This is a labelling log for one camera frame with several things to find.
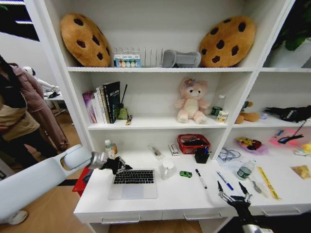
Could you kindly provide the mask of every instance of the chocolate chip cookie cushion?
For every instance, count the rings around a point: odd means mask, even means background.
[[[60,31],[67,49],[83,66],[109,66],[108,41],[91,19],[82,14],[67,14],[61,20]]]
[[[200,44],[203,67],[231,67],[248,53],[255,39],[251,18],[235,16],[214,26]]]

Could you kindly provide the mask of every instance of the white book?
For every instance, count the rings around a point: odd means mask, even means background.
[[[99,99],[98,99],[98,95],[96,91],[94,92],[94,102],[92,99],[92,105],[93,105],[93,108],[95,108],[94,111],[95,111],[97,123],[104,123],[104,118],[102,115],[101,106],[99,104]]]
[[[99,102],[99,105],[100,105],[100,110],[101,110],[101,113],[102,113],[102,116],[103,116],[104,123],[107,124],[105,109],[104,109],[104,105],[103,105],[103,99],[102,99],[101,92],[100,92],[100,88],[101,87],[102,86],[98,86],[96,88],[96,96],[97,96],[97,99],[98,99],[98,102]]]

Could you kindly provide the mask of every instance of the wooden floor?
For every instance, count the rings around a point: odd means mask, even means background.
[[[68,113],[57,116],[57,120],[69,140],[69,147],[80,143],[80,139],[71,125]],[[77,179],[81,171],[72,174],[68,179]],[[0,233],[91,233],[87,225],[72,214],[79,201],[79,195],[73,193],[72,186],[55,187],[40,198],[26,206],[27,219],[17,225],[0,225]],[[143,221],[138,224],[113,225],[110,233],[201,233],[198,222],[184,220]]]

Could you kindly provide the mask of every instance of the spoon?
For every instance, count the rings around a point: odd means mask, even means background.
[[[254,189],[256,190],[256,192],[261,193],[262,191],[261,191],[261,189],[257,186],[256,182],[253,181],[253,180],[251,180],[250,178],[249,178],[249,180],[250,180],[251,182],[253,182],[253,184],[254,184]]]

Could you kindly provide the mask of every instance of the small white bottle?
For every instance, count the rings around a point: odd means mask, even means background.
[[[237,172],[237,177],[240,180],[245,180],[252,173],[255,168],[256,160],[251,159],[247,163],[244,163]]]
[[[216,104],[213,106],[210,112],[210,118],[216,119],[219,112],[224,108],[225,105],[225,95],[219,95]]]
[[[108,154],[109,159],[115,159],[113,150],[111,148],[111,142],[109,139],[105,140],[105,145],[106,145],[105,152]]]

